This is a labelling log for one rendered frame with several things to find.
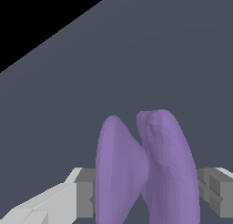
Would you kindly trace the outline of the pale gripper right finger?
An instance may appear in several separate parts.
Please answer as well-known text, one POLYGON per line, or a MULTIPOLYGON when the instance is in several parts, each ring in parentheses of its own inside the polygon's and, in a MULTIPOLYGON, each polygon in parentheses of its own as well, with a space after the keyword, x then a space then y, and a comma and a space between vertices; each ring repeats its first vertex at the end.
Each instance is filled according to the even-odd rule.
POLYGON ((225 168, 199 168, 199 195, 221 218, 233 218, 233 173, 225 168))

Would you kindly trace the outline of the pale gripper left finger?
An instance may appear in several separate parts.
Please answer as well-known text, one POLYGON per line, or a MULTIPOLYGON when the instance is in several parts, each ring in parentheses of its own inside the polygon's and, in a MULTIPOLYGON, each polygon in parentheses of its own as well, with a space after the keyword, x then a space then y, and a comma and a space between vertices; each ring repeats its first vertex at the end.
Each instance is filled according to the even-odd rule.
POLYGON ((74 168, 63 183, 11 209, 0 224, 73 224, 92 218, 95 210, 95 170, 74 168))

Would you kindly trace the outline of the purple curved object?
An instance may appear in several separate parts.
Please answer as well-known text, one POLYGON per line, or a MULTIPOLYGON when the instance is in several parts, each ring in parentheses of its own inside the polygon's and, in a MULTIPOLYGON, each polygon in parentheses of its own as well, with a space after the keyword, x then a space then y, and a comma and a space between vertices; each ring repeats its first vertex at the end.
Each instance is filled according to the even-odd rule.
POLYGON ((117 116, 102 125, 95 174, 96 224, 123 224, 138 197, 149 224, 199 224, 198 175, 191 150, 167 110, 137 114, 136 141, 117 116))

